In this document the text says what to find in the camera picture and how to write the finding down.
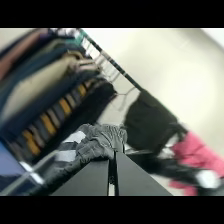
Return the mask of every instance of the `gray cloth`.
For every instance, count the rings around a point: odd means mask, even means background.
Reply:
[[[28,195],[49,195],[63,183],[75,175],[81,168],[92,160],[113,160],[114,151],[124,151],[127,133],[123,127],[115,125],[82,125],[77,132],[83,132],[85,138],[80,143],[62,143],[59,149],[76,150],[75,160],[69,162],[64,168],[53,169],[51,177],[45,184],[29,192]]]

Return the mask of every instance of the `pink garment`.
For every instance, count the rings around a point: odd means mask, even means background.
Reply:
[[[215,171],[220,177],[224,176],[224,160],[210,150],[196,135],[188,132],[183,142],[172,147],[175,157],[179,163],[200,167]],[[184,195],[196,196],[195,187],[171,181],[170,186],[184,189]]]

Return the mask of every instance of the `clothing rod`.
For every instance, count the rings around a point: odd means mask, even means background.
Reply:
[[[81,28],[78,29],[81,34],[139,91],[143,88],[130,76],[128,75],[89,35]]]

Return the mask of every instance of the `pink cloth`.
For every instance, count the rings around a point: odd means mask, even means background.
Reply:
[[[183,142],[172,147],[179,163],[214,170],[220,177],[224,176],[224,160],[211,151],[196,135],[188,132]],[[184,195],[196,196],[195,187],[171,181],[171,187],[184,190]]]

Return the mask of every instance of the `brown garment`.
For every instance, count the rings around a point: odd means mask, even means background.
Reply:
[[[31,33],[28,37],[13,47],[13,49],[10,50],[2,60],[0,60],[0,80],[6,76],[7,72],[13,66],[13,63],[38,40],[40,34],[47,32],[48,30],[43,28]]]

